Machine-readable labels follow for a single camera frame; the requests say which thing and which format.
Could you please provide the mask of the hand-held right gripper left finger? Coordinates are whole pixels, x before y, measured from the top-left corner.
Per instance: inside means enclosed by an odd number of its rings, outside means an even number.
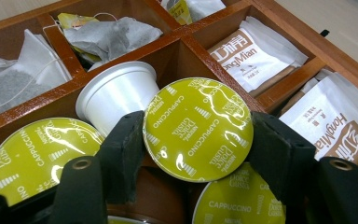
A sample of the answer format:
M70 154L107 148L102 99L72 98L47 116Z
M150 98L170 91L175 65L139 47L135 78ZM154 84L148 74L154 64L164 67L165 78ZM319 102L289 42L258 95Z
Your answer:
M144 112L123 116L94 156L68 161L62 170L48 224L107 224L106 206L136 199L144 158Z

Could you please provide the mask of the plain white sachet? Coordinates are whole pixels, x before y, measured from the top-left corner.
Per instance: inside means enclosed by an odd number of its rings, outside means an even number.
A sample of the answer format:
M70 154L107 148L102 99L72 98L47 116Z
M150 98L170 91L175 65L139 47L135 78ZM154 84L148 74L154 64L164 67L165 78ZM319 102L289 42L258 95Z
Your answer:
M193 22L208 17L226 7L222 0L186 0L186 3Z

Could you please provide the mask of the yellow tea packet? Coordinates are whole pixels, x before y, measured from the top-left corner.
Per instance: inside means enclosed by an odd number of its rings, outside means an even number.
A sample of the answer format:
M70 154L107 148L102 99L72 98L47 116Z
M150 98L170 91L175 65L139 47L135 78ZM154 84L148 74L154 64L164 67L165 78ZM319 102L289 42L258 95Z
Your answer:
M78 29L90 21L97 21L97 19L95 17L81 16L70 13L60 13L58 15L58 22L62 29ZM75 46L73 46L73 49L88 63L97 63L101 60L98 56L88 53Z

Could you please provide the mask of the white coffee capsule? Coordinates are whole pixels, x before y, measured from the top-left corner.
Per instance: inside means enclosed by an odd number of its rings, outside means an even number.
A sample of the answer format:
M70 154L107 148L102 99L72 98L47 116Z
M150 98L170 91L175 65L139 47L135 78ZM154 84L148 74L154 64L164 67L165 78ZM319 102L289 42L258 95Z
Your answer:
M107 136L123 116L145 110L158 91L157 73L150 64L120 63L83 88L76 100L76 114Z

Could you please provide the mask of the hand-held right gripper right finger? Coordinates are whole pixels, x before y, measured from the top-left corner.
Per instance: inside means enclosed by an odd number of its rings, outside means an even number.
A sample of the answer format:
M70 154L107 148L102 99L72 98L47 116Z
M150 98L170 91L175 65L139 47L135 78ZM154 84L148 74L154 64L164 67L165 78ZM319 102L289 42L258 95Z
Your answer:
M286 224L358 224L358 166L314 159L315 146L269 114L252 114L248 161L286 206Z

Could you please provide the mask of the yellow packet with white sachet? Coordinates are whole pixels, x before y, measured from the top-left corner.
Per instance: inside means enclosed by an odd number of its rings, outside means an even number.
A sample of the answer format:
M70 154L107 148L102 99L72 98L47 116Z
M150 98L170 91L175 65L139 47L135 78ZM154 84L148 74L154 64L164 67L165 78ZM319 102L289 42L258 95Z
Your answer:
M161 0L160 4L179 24L189 25L193 22L186 0Z

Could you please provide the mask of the compartmented wooden box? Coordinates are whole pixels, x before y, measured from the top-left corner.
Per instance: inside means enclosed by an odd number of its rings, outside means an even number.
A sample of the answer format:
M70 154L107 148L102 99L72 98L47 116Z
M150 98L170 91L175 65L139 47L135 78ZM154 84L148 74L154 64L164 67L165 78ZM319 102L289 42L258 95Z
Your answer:
M231 33L240 21L254 16L293 42L308 59L305 65L284 78L259 97L248 97L254 112L274 116L310 77L331 68L358 87L358 63L274 0L224 0L226 7L191 25L176 22L156 0L61 0L46 7L0 21L0 56L14 58L20 53L20 34L31 29L44 36L62 57L72 79L33 100L0 115L0 143L20 126L51 116L73 116L76 97L92 78L64 36L54 25L62 12L91 14L114 13L132 16L163 32L157 41L130 54L131 60L150 63L157 71L157 83L166 85L185 77L202 76L231 84L232 78L208 54L207 49Z

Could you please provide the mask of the white paper tea bag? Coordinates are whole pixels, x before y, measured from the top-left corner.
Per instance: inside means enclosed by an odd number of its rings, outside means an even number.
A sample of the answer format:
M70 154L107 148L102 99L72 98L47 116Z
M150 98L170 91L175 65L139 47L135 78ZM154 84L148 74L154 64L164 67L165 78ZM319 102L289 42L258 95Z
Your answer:
M113 61L162 35L159 28L129 17L90 21L77 29L64 29L63 33L73 47L96 55L103 62Z
M0 114L71 79L45 38L26 29L19 58L0 58Z

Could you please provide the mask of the green lid coffee capsule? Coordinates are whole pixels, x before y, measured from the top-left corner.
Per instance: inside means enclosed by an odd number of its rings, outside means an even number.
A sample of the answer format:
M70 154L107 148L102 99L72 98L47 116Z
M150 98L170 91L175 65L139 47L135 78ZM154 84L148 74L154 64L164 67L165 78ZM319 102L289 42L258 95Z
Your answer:
M146 149L164 172L202 183L235 171L254 140L251 112L229 86L205 77L176 80L145 110Z
M285 224L286 207L249 162L210 182L201 192L192 224Z
M56 186L68 161L95 155L103 140L79 119L41 119L19 128L0 145L0 195L14 205Z

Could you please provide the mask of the white sachet with brown label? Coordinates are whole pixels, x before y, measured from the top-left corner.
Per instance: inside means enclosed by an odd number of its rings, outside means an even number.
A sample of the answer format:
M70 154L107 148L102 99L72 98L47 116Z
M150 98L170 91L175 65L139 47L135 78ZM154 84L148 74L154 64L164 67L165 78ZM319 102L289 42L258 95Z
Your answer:
M315 145L317 160L338 157L358 164L358 89L323 69L300 95L280 120Z
M296 69L308 59L285 37L251 16L208 52L247 92L287 66Z

